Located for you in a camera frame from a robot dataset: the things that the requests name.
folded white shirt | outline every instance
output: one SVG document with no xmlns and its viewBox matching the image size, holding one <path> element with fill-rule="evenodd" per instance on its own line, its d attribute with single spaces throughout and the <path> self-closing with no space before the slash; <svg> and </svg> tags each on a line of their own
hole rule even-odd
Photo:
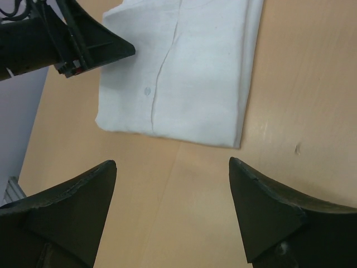
<svg viewBox="0 0 357 268">
<path fill-rule="evenodd" d="M 135 56 L 102 68 L 96 122 L 239 147 L 263 0 L 126 0 L 104 25 Z"/>
</svg>

black plastic part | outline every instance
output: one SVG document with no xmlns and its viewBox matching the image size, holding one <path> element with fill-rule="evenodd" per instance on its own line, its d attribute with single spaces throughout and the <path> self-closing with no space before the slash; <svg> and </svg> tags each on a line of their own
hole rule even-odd
<svg viewBox="0 0 357 268">
<path fill-rule="evenodd" d="M 234 158 L 229 178 L 254 268 L 356 266 L 357 209 L 310 197 Z"/>
<path fill-rule="evenodd" d="M 7 69 L 18 75 L 49 65 L 71 77 L 135 54 L 76 0 L 57 0 L 66 23 L 46 1 L 27 1 L 24 14 L 6 19 L 29 19 L 0 24 L 0 80 L 11 77 Z"/>
<path fill-rule="evenodd" d="M 0 208 L 0 267 L 94 266 L 112 199 L 114 161 Z"/>
<path fill-rule="evenodd" d="M 39 18 L 0 25 L 0 80 L 55 64 L 59 56 Z"/>
<path fill-rule="evenodd" d="M 88 15 L 76 0 L 57 0 L 67 22 L 71 43 L 81 67 L 62 69 L 67 77 L 132 56 L 132 44 L 115 35 Z"/>
</svg>

light wood surface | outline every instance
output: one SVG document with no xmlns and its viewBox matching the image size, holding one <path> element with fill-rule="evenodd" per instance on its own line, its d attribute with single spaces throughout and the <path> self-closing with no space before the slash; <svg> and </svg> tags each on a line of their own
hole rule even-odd
<svg viewBox="0 0 357 268">
<path fill-rule="evenodd" d="M 78 2 L 99 21 L 120 3 Z M 114 159 L 117 184 L 95 267 L 251 267 L 229 157 L 357 207 L 356 10 L 355 0 L 265 1 L 240 150 L 104 132 L 94 122 L 100 71 L 65 79 L 51 68 L 21 186 L 35 194 Z"/>
</svg>

